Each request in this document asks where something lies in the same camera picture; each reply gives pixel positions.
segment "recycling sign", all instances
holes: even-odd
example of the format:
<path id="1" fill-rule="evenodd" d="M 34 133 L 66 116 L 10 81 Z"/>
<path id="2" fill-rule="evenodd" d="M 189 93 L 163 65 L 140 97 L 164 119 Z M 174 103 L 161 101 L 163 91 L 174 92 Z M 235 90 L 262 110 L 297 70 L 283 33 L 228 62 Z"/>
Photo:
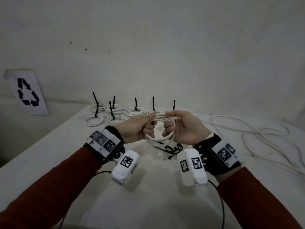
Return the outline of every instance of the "recycling sign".
<path id="1" fill-rule="evenodd" d="M 31 86 L 26 82 L 25 79 L 22 79 L 22 78 L 18 78 L 17 79 L 17 82 L 18 82 L 18 88 L 20 88 L 19 90 L 17 90 L 18 94 L 19 94 L 19 98 L 21 99 L 21 101 L 25 104 L 25 105 L 33 105 L 34 107 L 37 107 L 39 106 L 39 98 L 38 96 L 36 95 L 36 93 L 34 91 L 31 90 Z M 22 89 L 23 89 L 23 85 L 25 86 L 25 88 L 27 90 L 30 90 L 31 91 L 31 94 L 33 96 L 33 99 L 30 100 L 24 100 L 23 99 L 23 92 L 22 92 Z"/>
<path id="2" fill-rule="evenodd" d="M 5 70 L 8 81 L 22 109 L 28 114 L 49 115 L 35 71 L 31 69 Z"/>

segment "red sleeve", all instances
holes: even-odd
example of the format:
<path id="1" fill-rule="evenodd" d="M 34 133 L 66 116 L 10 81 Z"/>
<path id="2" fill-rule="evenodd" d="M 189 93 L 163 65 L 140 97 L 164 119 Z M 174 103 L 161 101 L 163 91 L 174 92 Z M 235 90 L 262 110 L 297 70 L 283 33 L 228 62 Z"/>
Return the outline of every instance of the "red sleeve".
<path id="1" fill-rule="evenodd" d="M 302 229 L 290 212 L 243 167 L 217 186 L 242 228 Z"/>
<path id="2" fill-rule="evenodd" d="M 100 168 L 92 153 L 80 148 L 11 202 L 0 213 L 0 228 L 51 228 Z"/>

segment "coiled white cable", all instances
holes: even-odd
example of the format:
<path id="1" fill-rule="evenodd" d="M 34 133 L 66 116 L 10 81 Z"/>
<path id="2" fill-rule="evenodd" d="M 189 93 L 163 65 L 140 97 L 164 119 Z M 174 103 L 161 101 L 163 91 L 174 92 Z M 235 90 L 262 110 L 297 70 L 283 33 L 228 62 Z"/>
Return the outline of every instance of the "coiled white cable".
<path id="1" fill-rule="evenodd" d="M 300 161 L 301 161 L 302 165 L 305 167 L 305 162 L 303 160 L 301 149 L 292 140 L 290 140 L 289 138 L 286 137 L 287 135 L 289 135 L 290 131 L 281 121 L 277 120 L 284 127 L 285 132 L 282 132 L 282 131 L 279 131 L 279 130 L 275 130 L 275 129 L 272 129 L 272 128 L 253 128 L 251 125 L 249 125 L 248 123 L 244 122 L 242 119 L 239 119 L 239 118 L 236 118 L 236 117 L 233 117 L 233 116 L 223 116 L 223 115 L 214 115 L 214 114 L 210 114 L 210 113 L 200 113 L 200 114 L 197 115 L 197 117 L 199 117 L 200 115 L 212 115 L 213 116 L 211 121 L 204 121 L 204 120 L 201 120 L 201 121 L 213 124 L 215 126 L 216 130 L 218 131 L 219 135 L 221 135 L 222 138 L 223 138 L 223 136 L 222 136 L 222 134 L 220 133 L 220 131 L 219 131 L 219 129 L 217 127 L 222 127 L 222 128 L 226 128 L 226 129 L 230 129 L 230 130 L 234 130 L 234 131 L 243 132 L 243 134 L 242 134 L 242 141 L 243 141 L 244 145 L 246 146 L 246 148 L 249 150 L 249 152 L 251 154 L 253 154 L 255 157 L 258 157 L 258 158 L 260 158 L 262 160 L 265 160 L 265 161 L 269 161 L 269 162 L 273 162 L 273 163 L 276 163 L 276 164 L 280 164 L 280 165 L 286 166 L 286 167 L 288 167 L 290 169 L 298 171 L 301 174 L 305 174 L 305 171 L 301 170 L 295 162 L 291 161 L 289 159 L 288 155 L 279 146 L 277 146 L 276 144 L 274 144 L 273 142 L 271 142 L 270 140 L 268 140 L 266 137 L 263 136 L 263 134 L 265 134 L 265 135 L 266 134 L 267 135 L 270 134 L 270 135 L 278 135 L 280 137 L 285 138 L 288 142 L 290 142 L 298 150 L 299 155 L 300 155 Z M 230 119 L 237 120 L 239 122 L 242 122 L 242 123 L 246 124 L 248 127 L 251 128 L 251 130 L 236 129 L 236 128 L 231 128 L 231 127 L 227 127 L 227 126 L 224 126 L 224 125 L 216 124 L 216 123 L 214 123 L 214 119 L 217 118 L 217 117 L 225 117 L 225 118 L 230 118 Z M 265 142 L 268 146 L 270 146 L 271 148 L 273 148 L 274 150 L 279 152 L 281 155 L 283 155 L 285 157 L 285 159 L 291 165 L 286 165 L 286 164 L 283 164 L 281 162 L 277 162 L 277 161 L 265 158 L 265 157 L 255 153 L 253 150 L 250 149 L 250 147 L 246 143 L 245 135 L 247 133 L 255 134 L 261 141 Z"/>
<path id="2" fill-rule="evenodd" d="M 162 113 L 157 114 L 153 121 L 162 121 L 162 122 L 173 121 L 173 125 L 174 125 L 174 127 L 176 127 L 176 123 L 175 123 L 174 119 L 172 117 L 169 117 Z M 175 137 L 175 131 L 171 132 L 166 137 L 161 138 L 161 139 L 155 139 L 155 138 L 152 138 L 150 135 L 145 134 L 145 139 L 147 140 L 147 142 L 154 147 L 168 146 L 170 143 L 173 142 L 174 137 Z"/>
<path id="3" fill-rule="evenodd" d="M 98 104 L 98 112 L 105 111 L 104 109 L 105 106 L 106 106 L 105 104 Z M 90 107 L 90 111 L 96 113 L 96 105 L 92 105 Z"/>
<path id="4" fill-rule="evenodd" d="M 149 114 L 151 114 L 152 112 L 156 112 L 157 114 L 161 113 L 161 112 L 159 112 L 159 111 L 151 110 L 151 111 L 149 111 L 147 114 L 149 115 Z"/>
<path id="5" fill-rule="evenodd" d="M 123 112 L 125 113 L 126 116 L 133 117 L 133 116 L 136 116 L 136 115 L 143 115 L 144 114 L 144 108 L 137 107 L 137 110 L 135 110 L 135 107 L 124 108 Z"/>
<path id="6" fill-rule="evenodd" d="M 84 125 L 88 126 L 88 127 L 94 127 L 94 126 L 98 126 L 100 125 L 101 123 L 104 122 L 104 117 L 102 115 L 96 115 L 95 117 L 95 114 L 86 114 L 86 115 L 82 115 L 82 116 L 78 116 L 78 117 L 84 117 L 84 116 L 88 116 L 86 117 L 84 120 L 83 120 L 83 123 Z M 98 118 L 99 121 L 96 122 L 96 123 L 88 123 L 88 121 L 92 118 Z"/>
<path id="7" fill-rule="evenodd" d="M 116 116 L 115 119 L 113 119 L 112 116 L 109 116 L 109 117 L 107 118 L 107 120 L 106 120 L 106 123 L 107 123 L 108 125 L 114 126 L 114 125 L 117 125 L 117 124 L 122 123 L 122 122 L 124 122 L 124 121 L 125 121 L 125 119 L 124 119 L 123 117 L 118 117 L 118 116 Z"/>
<path id="8" fill-rule="evenodd" d="M 112 113 L 113 113 L 113 115 L 121 115 L 123 113 L 123 109 L 124 109 L 124 107 L 122 105 L 115 104 L 114 108 L 112 109 Z M 104 107 L 104 110 L 108 115 L 111 115 L 111 110 L 110 110 L 109 104 Z"/>

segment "finger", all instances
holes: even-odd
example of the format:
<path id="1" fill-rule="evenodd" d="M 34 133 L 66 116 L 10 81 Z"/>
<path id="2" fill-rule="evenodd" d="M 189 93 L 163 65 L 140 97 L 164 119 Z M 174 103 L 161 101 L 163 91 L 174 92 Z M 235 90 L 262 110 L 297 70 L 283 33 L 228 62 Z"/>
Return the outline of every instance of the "finger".
<path id="1" fill-rule="evenodd" d="M 166 122 L 164 122 L 163 126 L 165 128 L 171 127 L 171 126 L 173 126 L 173 121 L 166 121 Z"/>
<path id="2" fill-rule="evenodd" d="M 171 112 L 165 112 L 165 115 L 170 116 L 170 117 L 174 117 L 174 116 L 183 117 L 188 113 L 189 112 L 187 112 L 187 111 L 174 110 L 174 111 L 171 111 Z"/>
<path id="3" fill-rule="evenodd" d="M 166 128 L 164 130 L 164 132 L 162 133 L 162 136 L 165 137 L 167 136 L 168 134 L 170 134 L 171 132 L 175 131 L 175 127 L 174 126 L 171 126 L 169 128 Z"/>
<path id="4" fill-rule="evenodd" d="M 141 124 L 143 124 L 143 126 L 145 124 L 148 124 L 150 122 L 153 121 L 153 119 L 156 117 L 156 112 L 152 112 L 151 114 L 149 114 L 148 116 L 143 116 L 141 119 L 140 119 L 140 122 Z"/>
<path id="5" fill-rule="evenodd" d="M 155 133 L 155 131 L 150 130 L 150 129 L 147 129 L 147 128 L 143 128 L 143 133 L 144 133 L 144 134 L 151 135 L 151 134 L 154 134 L 154 133 Z"/>
<path id="6" fill-rule="evenodd" d="M 147 128 L 147 129 L 151 129 L 153 130 L 155 128 L 155 125 L 152 125 L 152 124 L 146 124 L 144 125 L 144 128 Z"/>

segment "black cable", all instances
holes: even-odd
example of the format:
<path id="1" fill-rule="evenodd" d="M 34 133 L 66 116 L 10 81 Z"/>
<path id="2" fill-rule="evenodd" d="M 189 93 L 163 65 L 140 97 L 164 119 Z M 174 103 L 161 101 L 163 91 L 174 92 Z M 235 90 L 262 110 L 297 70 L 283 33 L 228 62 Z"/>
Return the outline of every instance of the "black cable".
<path id="1" fill-rule="evenodd" d="M 156 147 L 156 148 L 159 149 L 159 150 L 162 150 L 162 151 L 164 151 L 164 152 L 166 152 L 166 153 L 171 154 L 170 156 L 168 156 L 168 159 L 172 159 L 172 157 L 173 157 L 174 155 L 180 153 L 180 152 L 183 150 L 183 146 L 182 146 L 181 144 L 177 144 L 177 147 L 174 147 L 174 148 L 172 148 L 172 147 L 170 147 L 169 145 L 167 145 L 167 146 L 165 147 L 165 150 L 164 150 L 164 149 L 161 149 L 161 148 L 159 148 L 159 147 Z"/>
<path id="2" fill-rule="evenodd" d="M 98 172 L 98 173 L 96 173 L 95 175 L 93 175 L 93 176 L 90 178 L 89 181 L 91 181 L 91 179 L 92 179 L 93 177 L 97 176 L 97 175 L 100 174 L 100 173 L 111 173 L 111 171 L 101 171 L 101 172 Z M 81 191 L 79 192 L 79 190 L 83 190 L 83 187 L 84 187 L 84 186 L 80 187 L 80 188 L 76 191 L 75 195 L 73 196 L 72 203 L 73 203 L 74 200 L 75 200 L 74 197 L 78 196 L 78 195 L 81 193 Z M 70 204 L 70 206 L 69 206 L 67 212 L 66 212 L 65 215 L 63 216 L 63 219 L 61 220 L 61 223 L 60 223 L 58 229 L 61 229 L 61 227 L 63 226 L 63 221 L 65 220 L 65 218 L 66 218 L 66 216 L 67 216 L 67 213 L 68 213 L 68 211 L 69 211 L 69 209 L 70 209 L 72 203 Z"/>
<path id="3" fill-rule="evenodd" d="M 216 185 L 214 185 L 213 182 L 211 182 L 210 180 L 208 180 L 209 183 L 211 183 L 215 189 L 217 190 L 216 188 Z M 221 229 L 224 229 L 224 202 L 222 200 L 222 197 L 220 196 L 220 194 L 218 193 L 219 197 L 220 197 L 220 201 L 221 201 L 221 206 L 222 206 L 222 226 L 221 226 Z"/>

